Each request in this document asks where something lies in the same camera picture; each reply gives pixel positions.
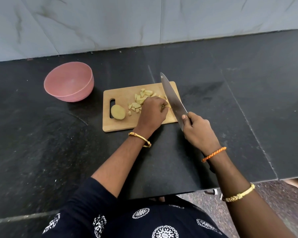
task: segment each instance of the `backsplash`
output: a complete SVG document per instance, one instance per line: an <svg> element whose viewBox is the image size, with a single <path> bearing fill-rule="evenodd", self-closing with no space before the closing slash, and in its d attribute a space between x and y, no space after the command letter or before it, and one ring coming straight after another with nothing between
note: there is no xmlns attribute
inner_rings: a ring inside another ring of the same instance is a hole
<svg viewBox="0 0 298 238"><path fill-rule="evenodd" d="M0 61L298 29L298 0L0 0Z"/></svg>

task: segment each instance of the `chef's knife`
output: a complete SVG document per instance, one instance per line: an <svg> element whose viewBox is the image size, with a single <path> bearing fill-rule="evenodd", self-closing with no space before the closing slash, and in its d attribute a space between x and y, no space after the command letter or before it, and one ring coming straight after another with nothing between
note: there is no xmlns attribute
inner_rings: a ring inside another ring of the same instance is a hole
<svg viewBox="0 0 298 238"><path fill-rule="evenodd" d="M166 78L166 76L163 73L160 73L160 76L161 76L161 83L162 83L163 89L164 89L167 99L170 103L172 111L178 120L181 130L183 131L182 115L183 114L187 115L188 112L184 108L182 102L179 100L177 94L173 90L173 88L172 88L171 84L169 83L169 80Z"/></svg>

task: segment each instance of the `pink bowl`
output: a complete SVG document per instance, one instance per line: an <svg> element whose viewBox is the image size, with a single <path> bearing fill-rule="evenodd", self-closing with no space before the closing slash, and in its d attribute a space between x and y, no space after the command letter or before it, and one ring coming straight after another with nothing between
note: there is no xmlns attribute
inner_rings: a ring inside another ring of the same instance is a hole
<svg viewBox="0 0 298 238"><path fill-rule="evenodd" d="M66 102L77 102L91 94L94 77L91 68L82 62L68 62L53 69L44 80L48 94Z"/></svg>

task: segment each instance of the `dark blue sleeve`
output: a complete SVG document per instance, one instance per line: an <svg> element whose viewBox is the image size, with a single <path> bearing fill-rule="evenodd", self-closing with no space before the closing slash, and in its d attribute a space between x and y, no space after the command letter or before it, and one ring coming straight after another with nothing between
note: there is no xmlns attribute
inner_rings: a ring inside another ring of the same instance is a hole
<svg viewBox="0 0 298 238"><path fill-rule="evenodd" d="M88 178L44 229L45 237L101 237L106 216L117 199L97 180Z"/></svg>

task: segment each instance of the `person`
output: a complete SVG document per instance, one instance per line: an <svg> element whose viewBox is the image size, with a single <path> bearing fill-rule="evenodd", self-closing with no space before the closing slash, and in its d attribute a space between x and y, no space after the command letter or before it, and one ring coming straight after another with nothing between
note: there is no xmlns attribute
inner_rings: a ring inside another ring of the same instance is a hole
<svg viewBox="0 0 298 238"><path fill-rule="evenodd" d="M148 140L166 118L168 107L165 105L164 99L148 97L133 132ZM221 148L208 120L192 112L182 118L185 138L205 156ZM157 201L117 200L135 159L146 144L142 138L128 136L66 202L44 229L42 237L226 237L205 212L177 196L160 197ZM294 237L224 150L213 155L209 162L224 198L244 194L227 202L241 237Z"/></svg>

